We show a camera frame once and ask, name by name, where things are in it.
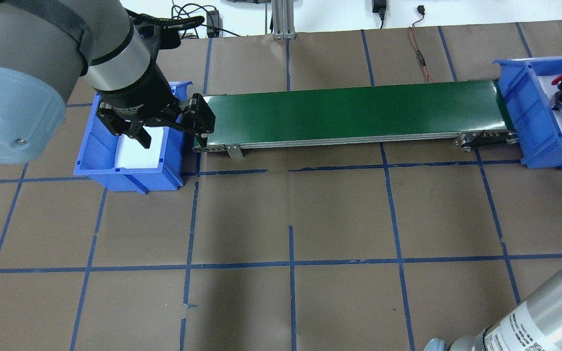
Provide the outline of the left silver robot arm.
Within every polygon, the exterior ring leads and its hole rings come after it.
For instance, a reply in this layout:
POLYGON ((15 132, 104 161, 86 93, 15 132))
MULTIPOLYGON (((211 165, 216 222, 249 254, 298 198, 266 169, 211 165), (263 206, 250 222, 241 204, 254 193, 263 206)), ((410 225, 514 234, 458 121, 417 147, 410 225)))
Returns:
POLYGON ((78 78, 100 96, 109 133, 142 147, 147 127, 191 134, 202 146, 216 116, 201 94, 181 101, 157 63, 201 16, 157 18, 118 0, 0 0, 0 163, 29 163, 65 118, 78 78))

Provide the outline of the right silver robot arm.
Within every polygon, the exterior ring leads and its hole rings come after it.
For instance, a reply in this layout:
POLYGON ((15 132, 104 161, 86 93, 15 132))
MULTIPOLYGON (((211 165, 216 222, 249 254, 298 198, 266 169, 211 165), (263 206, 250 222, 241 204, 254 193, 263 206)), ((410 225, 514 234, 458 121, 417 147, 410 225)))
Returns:
MULTIPOLYGON (((562 56, 499 60, 498 82, 518 133, 522 164, 562 169, 562 56)), ((562 351, 562 268, 501 320, 426 351, 562 351)))

